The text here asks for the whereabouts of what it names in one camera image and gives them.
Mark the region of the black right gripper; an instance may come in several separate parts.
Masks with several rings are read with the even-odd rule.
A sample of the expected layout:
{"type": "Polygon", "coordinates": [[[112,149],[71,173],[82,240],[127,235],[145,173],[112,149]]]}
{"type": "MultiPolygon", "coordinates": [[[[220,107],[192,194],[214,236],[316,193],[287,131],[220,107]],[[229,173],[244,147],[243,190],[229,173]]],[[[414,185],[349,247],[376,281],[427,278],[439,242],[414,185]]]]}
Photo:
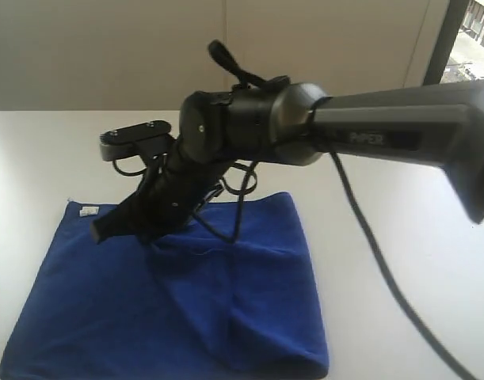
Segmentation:
{"type": "Polygon", "coordinates": [[[179,231],[233,164],[233,159],[195,161],[186,152],[183,140],[178,139],[162,172],[154,179],[148,177],[128,205],[121,203],[92,221],[93,240],[134,235],[141,245],[150,245],[179,231]]]}

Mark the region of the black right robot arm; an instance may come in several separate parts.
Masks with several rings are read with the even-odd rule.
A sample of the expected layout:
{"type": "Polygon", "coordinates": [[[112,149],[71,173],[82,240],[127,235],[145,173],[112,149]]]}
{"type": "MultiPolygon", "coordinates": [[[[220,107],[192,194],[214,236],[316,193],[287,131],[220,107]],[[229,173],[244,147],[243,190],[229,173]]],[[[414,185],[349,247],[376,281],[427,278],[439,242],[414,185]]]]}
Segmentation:
{"type": "Polygon", "coordinates": [[[93,221],[96,242],[154,240],[182,228],[215,196],[235,162],[305,166],[323,154],[439,167],[472,222],[484,219],[484,80],[341,97],[319,86],[198,91],[166,123],[141,123],[101,137],[114,162],[138,155],[138,188],[93,221]]]}

